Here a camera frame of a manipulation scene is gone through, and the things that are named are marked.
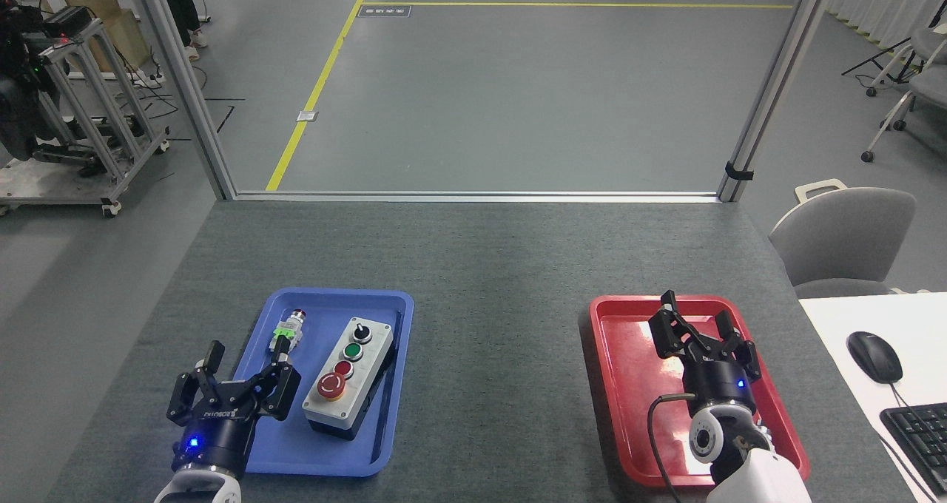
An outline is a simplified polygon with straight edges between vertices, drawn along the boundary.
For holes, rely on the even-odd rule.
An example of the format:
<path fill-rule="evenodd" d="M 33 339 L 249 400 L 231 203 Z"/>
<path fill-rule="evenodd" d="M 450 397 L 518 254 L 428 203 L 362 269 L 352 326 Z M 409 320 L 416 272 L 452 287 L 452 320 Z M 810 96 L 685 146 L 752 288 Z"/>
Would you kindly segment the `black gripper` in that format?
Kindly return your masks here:
<path fill-rule="evenodd" d="M 206 356 L 175 381 L 166 417 L 185 430 L 172 446 L 172 470 L 217 467 L 242 479 L 258 417 L 284 421 L 293 406 L 301 375 L 288 360 L 271 362 L 248 382 L 217 382 L 224 352 L 211 341 Z"/>
<path fill-rule="evenodd" d="M 757 405 L 750 385 L 762 376 L 755 343 L 734 327 L 730 311 L 720 311 L 714 318 L 719 334 L 719 345 L 712 350 L 714 360 L 693 361 L 709 356 L 711 347 L 680 314 L 675 291 L 666 290 L 660 296 L 658 311 L 648 320 L 654 351 L 666 360 L 684 357 L 687 345 L 697 345 L 697 355 L 690 354 L 692 360 L 682 361 L 684 392 L 695 396 L 687 401 L 690 416 L 708 405 L 728 402 L 743 405 L 755 414 Z"/>

